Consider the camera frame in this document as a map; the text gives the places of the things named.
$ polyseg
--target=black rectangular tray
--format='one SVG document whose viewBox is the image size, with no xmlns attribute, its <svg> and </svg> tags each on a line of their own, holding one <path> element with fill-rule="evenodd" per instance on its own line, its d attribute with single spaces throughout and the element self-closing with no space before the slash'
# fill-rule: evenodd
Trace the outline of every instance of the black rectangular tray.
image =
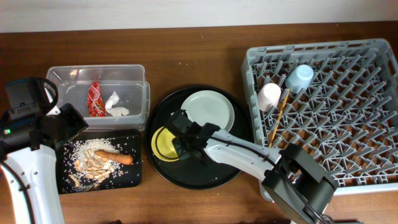
<svg viewBox="0 0 398 224">
<path fill-rule="evenodd" d="M 83 132 L 79 134 L 72 141 L 72 143 L 75 143 L 76 141 L 84 142 L 89 139 L 109 139 L 112 146 L 117 146 L 120 144 L 120 147 L 122 148 L 120 150 L 121 154 L 129 154 L 133 157 L 132 165 L 121 165 L 120 170 L 124 172 L 122 176 L 105 179 L 99 185 L 97 190 L 135 187 L 141 182 L 141 134 L 138 130 L 129 129 L 119 131 Z M 70 155 L 72 153 L 73 149 L 68 144 L 56 150 L 56 177 L 59 194 L 77 193 L 76 191 L 72 190 L 72 187 L 75 185 L 75 183 L 69 178 L 69 174 L 77 173 L 73 165 L 74 161 L 70 159 Z M 88 179 L 86 179 L 86 182 L 81 182 L 80 184 L 85 185 L 87 181 Z"/>
</svg>

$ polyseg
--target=light blue cup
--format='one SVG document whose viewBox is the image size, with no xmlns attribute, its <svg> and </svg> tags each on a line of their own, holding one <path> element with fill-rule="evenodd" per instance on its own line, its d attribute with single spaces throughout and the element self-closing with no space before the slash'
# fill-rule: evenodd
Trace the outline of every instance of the light blue cup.
<svg viewBox="0 0 398 224">
<path fill-rule="evenodd" d="M 292 93 L 297 94 L 302 88 L 304 90 L 311 83 L 313 77 L 313 70 L 308 65 L 299 65 L 290 75 L 286 78 L 286 88 L 290 88 Z"/>
</svg>

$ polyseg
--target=cup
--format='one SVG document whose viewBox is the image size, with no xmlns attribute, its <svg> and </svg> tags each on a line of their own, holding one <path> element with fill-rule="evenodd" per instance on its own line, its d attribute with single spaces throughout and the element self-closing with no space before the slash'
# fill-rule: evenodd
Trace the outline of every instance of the cup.
<svg viewBox="0 0 398 224">
<path fill-rule="evenodd" d="M 290 88 L 292 93 L 297 94 L 302 88 L 306 90 L 311 83 L 313 70 L 308 65 L 299 65 L 286 78 L 286 88 Z"/>
<path fill-rule="evenodd" d="M 259 102 L 259 109 L 268 112 L 271 106 L 278 106 L 280 98 L 280 87 L 275 83 L 265 84 L 259 94 L 257 100 Z"/>
</svg>

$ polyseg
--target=wire rack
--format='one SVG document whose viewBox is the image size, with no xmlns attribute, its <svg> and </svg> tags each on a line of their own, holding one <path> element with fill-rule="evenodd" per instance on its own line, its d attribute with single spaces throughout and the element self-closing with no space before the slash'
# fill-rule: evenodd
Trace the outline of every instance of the wire rack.
<svg viewBox="0 0 398 224">
<path fill-rule="evenodd" d="M 273 147 L 301 145 L 339 183 L 344 194 L 391 189 L 398 183 L 398 65 L 387 41 L 354 40 L 249 49 L 242 74 L 256 143 L 269 145 L 280 105 L 264 113 L 257 93 L 307 64 L 314 77 L 290 93 Z M 282 92 L 281 100 L 287 94 Z"/>
</svg>

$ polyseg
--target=white crumpled paper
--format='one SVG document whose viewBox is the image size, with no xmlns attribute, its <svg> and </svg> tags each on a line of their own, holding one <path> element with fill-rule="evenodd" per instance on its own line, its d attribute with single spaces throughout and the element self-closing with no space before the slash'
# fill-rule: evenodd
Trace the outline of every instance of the white crumpled paper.
<svg viewBox="0 0 398 224">
<path fill-rule="evenodd" d="M 122 106 L 117 108 L 112 108 L 113 105 L 119 102 L 119 96 L 114 91 L 111 97 L 105 103 L 106 112 L 110 113 L 112 116 L 122 116 L 127 115 L 130 111 Z"/>
</svg>

